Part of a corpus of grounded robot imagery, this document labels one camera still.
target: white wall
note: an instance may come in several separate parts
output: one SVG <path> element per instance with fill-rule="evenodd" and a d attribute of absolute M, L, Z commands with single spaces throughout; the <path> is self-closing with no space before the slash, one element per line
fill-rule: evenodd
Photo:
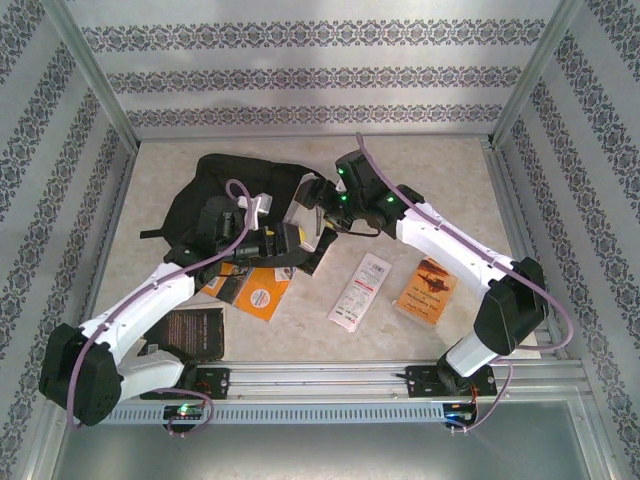
<path fill-rule="evenodd" d="M 640 2 L 585 2 L 502 155 L 551 291 L 574 313 L 619 463 L 640 478 Z"/>
<path fill-rule="evenodd" d="M 0 0 L 0 478 L 21 472 L 51 330 L 82 318 L 130 155 L 41 5 Z"/>
<path fill-rule="evenodd" d="M 558 0 L 77 0 L 140 138 L 490 133 Z"/>

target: metal bracket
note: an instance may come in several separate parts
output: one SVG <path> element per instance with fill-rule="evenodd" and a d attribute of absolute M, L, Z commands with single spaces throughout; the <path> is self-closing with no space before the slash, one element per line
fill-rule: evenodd
<path fill-rule="evenodd" d="M 460 397 L 472 395 L 471 387 L 477 388 L 477 396 L 495 396 L 498 393 L 493 369 L 489 365 L 479 368 L 469 377 L 469 386 L 460 392 L 452 394 L 438 378 L 438 368 L 435 365 L 409 365 L 404 375 L 398 377 L 407 381 L 409 398 Z"/>
<path fill-rule="evenodd" d="M 229 392 L 228 368 L 198 368 L 193 385 L 179 385 L 180 388 L 206 394 L 212 400 L 226 400 Z M 140 395 L 143 400 L 193 400 L 192 396 L 177 393 L 148 392 Z"/>

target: black card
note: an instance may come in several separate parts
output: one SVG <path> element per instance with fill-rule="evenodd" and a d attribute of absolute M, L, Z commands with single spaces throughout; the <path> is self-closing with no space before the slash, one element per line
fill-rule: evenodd
<path fill-rule="evenodd" d="M 177 349 L 198 361 L 220 360 L 224 355 L 222 308 L 173 310 L 144 335 L 141 355 Z"/>

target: metal corner post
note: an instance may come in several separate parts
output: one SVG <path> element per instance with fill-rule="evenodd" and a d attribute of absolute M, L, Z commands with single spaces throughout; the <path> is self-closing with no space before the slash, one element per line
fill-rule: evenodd
<path fill-rule="evenodd" d="M 65 0 L 42 0 L 47 15 L 55 25 L 65 45 L 80 67 L 89 86 L 93 89 L 109 120 L 115 127 L 127 151 L 137 153 L 139 141 L 133 126 L 118 102 L 106 75 L 98 64 L 80 27 L 73 18 Z"/>
<path fill-rule="evenodd" d="M 494 147 L 502 145 L 505 135 L 520 114 L 522 107 L 529 98 L 529 94 L 540 78 L 540 75 L 542 75 L 547 62 L 553 55 L 556 46 L 560 43 L 567 28 L 569 28 L 571 20 L 582 4 L 583 0 L 560 0 L 556 11 L 553 13 L 547 27 L 542 33 L 542 37 L 533 55 L 529 59 L 522 75 L 520 75 L 509 100 L 507 100 L 507 104 L 502 110 L 500 118 L 498 118 L 496 122 L 492 142 Z"/>

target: black bag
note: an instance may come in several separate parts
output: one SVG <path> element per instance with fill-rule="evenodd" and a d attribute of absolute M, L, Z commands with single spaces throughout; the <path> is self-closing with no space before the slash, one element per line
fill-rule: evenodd
<path fill-rule="evenodd" d="M 267 193 L 273 197 L 269 214 L 259 218 L 261 227 L 282 222 L 300 179 L 307 173 L 324 178 L 315 170 L 302 165 L 221 153 L 205 155 L 198 161 L 195 178 L 173 199 L 162 227 L 141 232 L 140 238 L 163 237 L 171 247 L 188 243 L 195 233 L 200 212 L 207 200 L 215 196 L 226 196 L 225 185 L 232 178 L 240 180 L 252 197 L 259 193 Z M 337 234 L 333 230 L 325 229 L 315 253 L 297 247 L 286 255 L 252 259 L 249 265 L 300 267 L 307 273 L 313 273 L 320 258 L 336 238 Z"/>

